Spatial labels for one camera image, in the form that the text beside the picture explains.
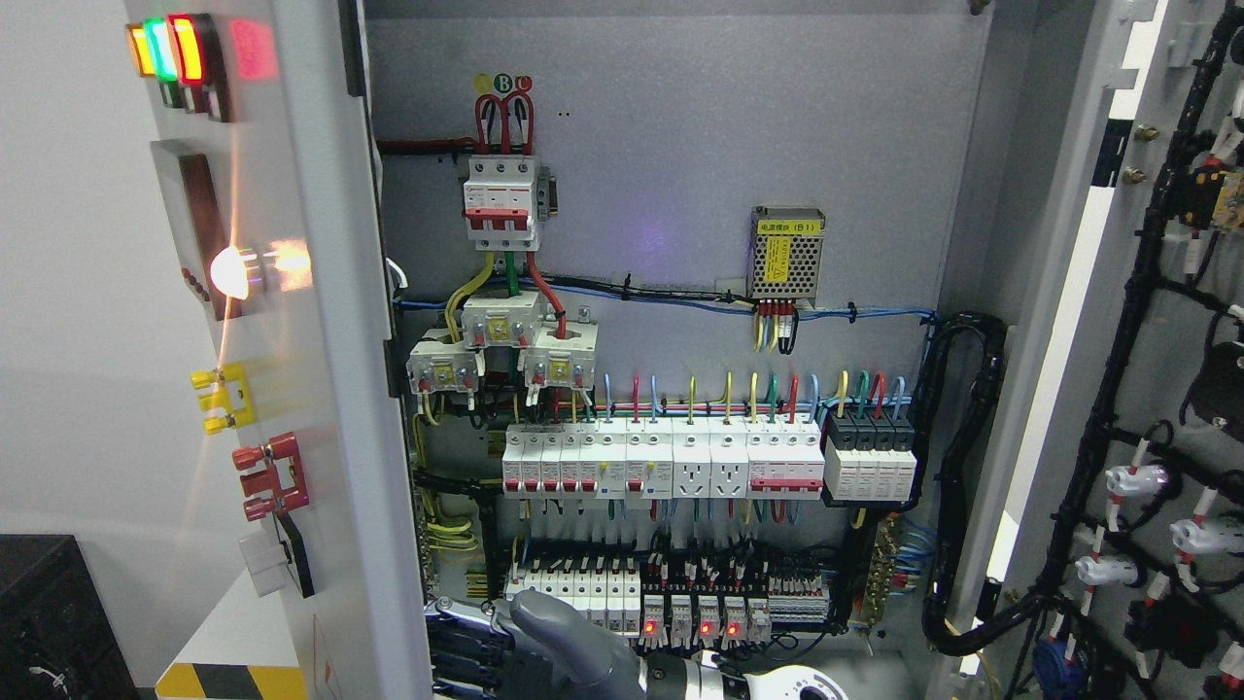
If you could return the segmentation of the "grey robotic right hand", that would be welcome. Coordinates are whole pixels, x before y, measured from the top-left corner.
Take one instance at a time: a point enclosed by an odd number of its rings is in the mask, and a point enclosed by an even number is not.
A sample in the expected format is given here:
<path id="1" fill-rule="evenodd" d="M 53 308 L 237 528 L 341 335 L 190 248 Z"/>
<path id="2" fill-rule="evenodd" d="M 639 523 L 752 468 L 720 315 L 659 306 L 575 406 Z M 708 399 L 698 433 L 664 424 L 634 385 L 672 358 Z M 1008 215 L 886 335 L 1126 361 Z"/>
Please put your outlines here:
<path id="1" fill-rule="evenodd" d="M 425 606 L 432 690 L 453 699 L 643 699 L 639 656 L 572 606 L 536 591 Z"/>

